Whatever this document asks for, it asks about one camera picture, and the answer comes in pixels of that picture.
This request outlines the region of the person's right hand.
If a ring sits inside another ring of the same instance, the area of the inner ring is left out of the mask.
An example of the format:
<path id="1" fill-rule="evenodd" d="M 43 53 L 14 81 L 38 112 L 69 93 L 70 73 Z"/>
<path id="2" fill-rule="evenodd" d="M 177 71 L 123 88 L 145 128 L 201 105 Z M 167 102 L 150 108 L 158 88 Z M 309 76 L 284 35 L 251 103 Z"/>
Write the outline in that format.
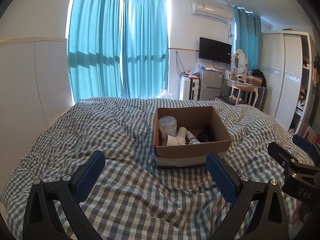
<path id="1" fill-rule="evenodd" d="M 293 225 L 298 220 L 300 220 L 303 223 L 306 223 L 306 220 L 309 217 L 309 211 L 310 211 L 309 205 L 307 205 L 303 202 L 297 201 L 297 206 L 293 212 L 293 216 L 292 216 L 290 224 Z"/>

